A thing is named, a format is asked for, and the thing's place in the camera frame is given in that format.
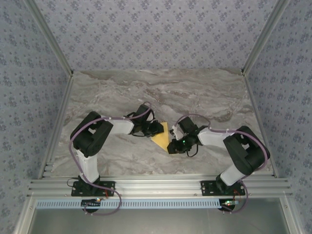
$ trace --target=wall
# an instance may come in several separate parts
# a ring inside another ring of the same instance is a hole
[[[276,0],[36,0],[74,70],[241,68]]]
[[[0,233],[12,233],[67,82],[20,0],[0,4]]]
[[[312,233],[312,2],[292,0],[249,74],[280,176]]]

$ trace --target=blue floral wallpaper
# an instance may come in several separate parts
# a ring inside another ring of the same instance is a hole
[[[292,0],[249,74],[280,175],[312,233],[312,1]]]
[[[276,0],[36,0],[73,70],[241,68]]]
[[[21,0],[0,4],[0,233],[38,176],[67,75]]]

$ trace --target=yellow triangular block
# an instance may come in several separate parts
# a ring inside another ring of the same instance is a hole
[[[163,148],[166,152],[167,146],[169,145],[169,131],[168,131],[168,123],[163,122],[161,125],[164,127],[164,132],[157,134],[152,137],[152,141],[155,142],[157,145],[159,145],[161,148]]]

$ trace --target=marble surface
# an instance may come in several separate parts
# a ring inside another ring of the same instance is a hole
[[[69,136],[90,111],[119,117],[149,101],[156,118],[169,126],[184,114],[197,113],[211,119],[212,128],[236,129],[247,125],[261,135],[243,77],[234,72],[86,71],[75,72],[73,79],[52,176],[78,175],[68,151]],[[198,126],[207,124],[199,117],[192,119]],[[226,149],[201,146],[198,154],[189,158],[186,154],[169,155],[150,138],[130,135],[108,136],[98,155],[100,175],[217,175],[232,164]]]

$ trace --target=patterned wallpaper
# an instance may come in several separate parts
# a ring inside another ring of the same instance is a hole
[[[292,0],[249,74],[280,175],[312,233],[312,2]]]
[[[12,233],[67,76],[21,0],[0,4],[0,233]]]
[[[241,68],[276,0],[36,0],[73,70]]]

